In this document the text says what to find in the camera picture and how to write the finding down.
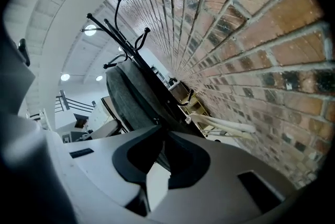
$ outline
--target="black slot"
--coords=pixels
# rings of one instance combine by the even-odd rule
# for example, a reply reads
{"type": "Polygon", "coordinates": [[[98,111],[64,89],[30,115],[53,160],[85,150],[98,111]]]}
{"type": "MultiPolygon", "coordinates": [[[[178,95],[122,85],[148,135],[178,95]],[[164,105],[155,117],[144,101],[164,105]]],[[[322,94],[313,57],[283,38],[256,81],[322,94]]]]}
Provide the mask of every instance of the black slot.
{"type": "Polygon", "coordinates": [[[92,152],[94,152],[92,149],[87,148],[87,149],[83,149],[83,150],[79,150],[79,151],[70,152],[70,155],[71,155],[72,158],[78,158],[78,157],[90,154],[92,152]]]}
{"type": "Polygon", "coordinates": [[[246,172],[237,177],[263,214],[281,203],[278,197],[253,172],[246,172]]]}

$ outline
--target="white ceiling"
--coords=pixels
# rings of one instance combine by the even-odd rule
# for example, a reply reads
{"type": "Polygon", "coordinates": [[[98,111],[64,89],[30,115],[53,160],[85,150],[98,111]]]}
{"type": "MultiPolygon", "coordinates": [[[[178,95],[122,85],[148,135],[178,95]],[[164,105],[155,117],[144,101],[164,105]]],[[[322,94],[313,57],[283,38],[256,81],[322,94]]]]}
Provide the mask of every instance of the white ceiling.
{"type": "Polygon", "coordinates": [[[10,0],[3,18],[5,27],[16,44],[21,38],[26,39],[29,68],[36,76],[26,95],[31,115],[45,108],[49,121],[54,124],[54,97],[62,67],[86,21],[85,15],[94,12],[103,1],[10,0]]]}
{"type": "Polygon", "coordinates": [[[50,26],[65,0],[10,0],[4,13],[4,22],[10,37],[18,44],[26,39],[30,54],[30,69],[36,76],[26,102],[30,114],[42,108],[40,100],[40,62],[44,42],[50,26]]]}
{"type": "MultiPolygon", "coordinates": [[[[93,15],[101,23],[107,18],[114,25],[114,12],[114,8],[108,2],[104,2],[93,15]]],[[[82,28],[91,24],[93,23],[87,20],[82,28]]],[[[118,18],[118,27],[131,43],[135,42],[136,35],[121,18],[118,18]]],[[[106,72],[103,64],[121,53],[118,47],[118,44],[104,31],[96,31],[92,36],[79,32],[62,70],[62,73],[67,73],[71,77],[66,82],[60,80],[60,84],[95,82],[97,76],[106,72]]]]}

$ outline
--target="black cutout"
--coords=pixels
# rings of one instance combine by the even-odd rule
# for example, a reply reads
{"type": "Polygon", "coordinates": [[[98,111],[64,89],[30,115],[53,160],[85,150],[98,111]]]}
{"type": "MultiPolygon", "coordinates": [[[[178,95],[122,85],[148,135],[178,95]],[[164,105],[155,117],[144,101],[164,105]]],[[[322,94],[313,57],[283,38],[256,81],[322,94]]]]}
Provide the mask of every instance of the black cutout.
{"type": "Polygon", "coordinates": [[[170,163],[169,189],[193,186],[210,165],[209,154],[203,148],[171,132],[166,137],[165,155],[170,163]]]}
{"type": "Polygon", "coordinates": [[[213,44],[213,46],[216,46],[220,42],[220,40],[212,32],[208,35],[207,39],[213,44]]]}
{"type": "Polygon", "coordinates": [[[250,88],[244,87],[243,91],[247,97],[253,97],[252,90],[250,88]]]}
{"type": "Polygon", "coordinates": [[[301,152],[304,152],[305,149],[306,149],[306,145],[300,143],[299,141],[296,141],[296,142],[295,142],[294,147],[295,147],[298,151],[301,151],[301,152]]]}
{"type": "Polygon", "coordinates": [[[277,94],[271,90],[265,90],[265,98],[268,102],[277,103],[277,94]]]}
{"type": "Polygon", "coordinates": [[[273,74],[271,72],[264,73],[262,75],[263,83],[265,86],[274,86],[275,85],[275,80],[273,77],[273,74]]]}
{"type": "Polygon", "coordinates": [[[126,205],[126,208],[137,215],[145,217],[150,212],[149,201],[144,189],[141,189],[138,195],[126,205]]]}
{"type": "Polygon", "coordinates": [[[228,71],[230,71],[230,72],[235,72],[236,71],[235,67],[231,63],[227,63],[226,67],[227,67],[228,71]]]}
{"type": "Polygon", "coordinates": [[[163,131],[156,126],[121,145],[113,154],[112,162],[124,180],[146,188],[147,173],[163,147],[163,131]]]}
{"type": "Polygon", "coordinates": [[[286,85],[291,85],[292,90],[299,90],[300,79],[297,71],[285,71],[282,74],[286,85]]]}
{"type": "Polygon", "coordinates": [[[332,93],[335,88],[334,71],[319,71],[316,73],[318,91],[321,93],[332,93]]]}
{"type": "Polygon", "coordinates": [[[278,197],[253,172],[246,172],[237,177],[263,214],[281,203],[278,197]]]}

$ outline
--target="brick wall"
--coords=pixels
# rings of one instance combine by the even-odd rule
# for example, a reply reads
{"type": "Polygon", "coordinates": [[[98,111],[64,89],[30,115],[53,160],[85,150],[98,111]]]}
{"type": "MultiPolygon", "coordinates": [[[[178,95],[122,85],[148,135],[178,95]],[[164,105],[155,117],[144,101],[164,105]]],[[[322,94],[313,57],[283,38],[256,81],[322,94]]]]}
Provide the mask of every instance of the brick wall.
{"type": "MultiPolygon", "coordinates": [[[[109,0],[116,5],[117,0],[109,0]]],[[[297,186],[327,154],[333,45],[316,0],[122,0],[136,33],[214,117],[254,125],[240,141],[297,186]]]]}

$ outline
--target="ceiling light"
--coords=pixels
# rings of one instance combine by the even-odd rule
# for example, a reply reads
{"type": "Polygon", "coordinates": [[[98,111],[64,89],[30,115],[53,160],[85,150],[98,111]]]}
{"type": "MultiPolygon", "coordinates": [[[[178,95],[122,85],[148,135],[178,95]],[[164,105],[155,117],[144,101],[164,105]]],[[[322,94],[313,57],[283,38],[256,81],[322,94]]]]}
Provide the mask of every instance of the ceiling light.
{"type": "MultiPolygon", "coordinates": [[[[96,29],[96,27],[94,25],[88,25],[85,27],[85,29],[96,29]]],[[[85,32],[87,36],[92,36],[94,33],[96,33],[96,30],[89,30],[85,32]]]]}
{"type": "Polygon", "coordinates": [[[63,74],[63,75],[61,76],[61,80],[62,80],[62,81],[67,81],[68,79],[70,79],[70,75],[67,74],[67,73],[65,73],[65,74],[63,74]]]}

